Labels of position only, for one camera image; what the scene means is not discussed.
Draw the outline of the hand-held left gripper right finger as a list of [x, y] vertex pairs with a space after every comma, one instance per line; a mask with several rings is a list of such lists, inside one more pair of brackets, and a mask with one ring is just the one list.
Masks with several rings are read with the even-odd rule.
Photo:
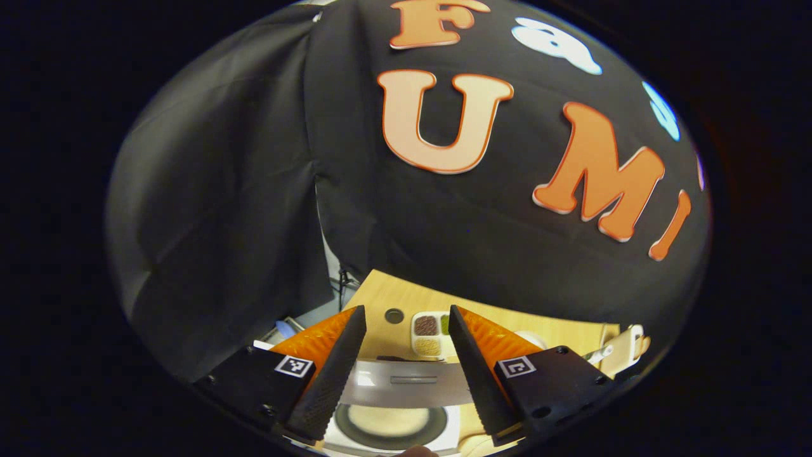
[[558, 345], [542, 349], [453, 305], [450, 338], [476, 413], [495, 446], [551, 439], [613, 396], [611, 376]]

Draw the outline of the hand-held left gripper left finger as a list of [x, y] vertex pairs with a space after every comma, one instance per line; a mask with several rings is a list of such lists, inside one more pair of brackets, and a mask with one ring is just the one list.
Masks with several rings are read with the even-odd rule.
[[270, 349], [236, 351], [193, 385], [262, 434], [312, 445], [325, 436], [366, 331], [365, 307], [348, 307]]

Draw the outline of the white rice mass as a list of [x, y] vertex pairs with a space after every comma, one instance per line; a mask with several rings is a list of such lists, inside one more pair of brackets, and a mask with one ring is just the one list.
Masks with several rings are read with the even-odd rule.
[[363, 433], [400, 439], [419, 433], [430, 419], [428, 408], [383, 408], [350, 405], [349, 422]]

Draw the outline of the white rice cooker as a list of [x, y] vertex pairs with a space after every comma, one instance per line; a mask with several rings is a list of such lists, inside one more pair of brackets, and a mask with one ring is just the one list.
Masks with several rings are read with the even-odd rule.
[[[447, 362], [356, 361], [336, 411], [323, 437], [330, 455], [375, 457], [426, 446], [440, 455], [458, 457], [463, 430], [461, 408], [473, 402], [461, 365]], [[428, 408], [430, 419], [419, 433], [386, 439], [363, 433], [349, 422], [350, 405], [383, 408]]]

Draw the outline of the white divided seasoning dish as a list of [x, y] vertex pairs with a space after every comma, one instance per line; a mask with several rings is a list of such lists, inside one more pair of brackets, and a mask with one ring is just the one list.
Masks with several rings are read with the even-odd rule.
[[457, 356], [449, 333], [448, 312], [418, 312], [410, 323], [410, 347], [419, 357], [446, 361]]

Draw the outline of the black tripod stand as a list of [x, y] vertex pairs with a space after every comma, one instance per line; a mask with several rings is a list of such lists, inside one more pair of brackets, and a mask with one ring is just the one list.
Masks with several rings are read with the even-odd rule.
[[348, 302], [350, 290], [357, 290], [358, 281], [348, 272], [345, 267], [339, 267], [337, 272], [337, 293], [339, 293], [339, 303], [337, 303], [337, 310], [342, 312]]

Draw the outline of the black backdrop cloth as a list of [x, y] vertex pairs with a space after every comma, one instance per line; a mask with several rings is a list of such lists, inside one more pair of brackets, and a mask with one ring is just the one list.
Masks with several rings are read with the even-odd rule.
[[294, 4], [192, 61], [114, 164], [105, 240], [130, 325], [192, 380], [330, 298], [327, 255], [462, 298], [641, 324], [672, 349], [711, 246], [685, 109], [513, 0]]

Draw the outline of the white toaster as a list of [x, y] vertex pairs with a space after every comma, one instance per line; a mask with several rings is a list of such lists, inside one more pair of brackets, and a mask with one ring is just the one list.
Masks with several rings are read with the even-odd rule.
[[611, 347], [611, 353], [598, 362], [598, 368], [607, 376], [615, 377], [631, 368], [649, 349], [652, 339], [641, 324], [629, 325], [626, 330], [607, 332], [601, 341], [601, 349]]

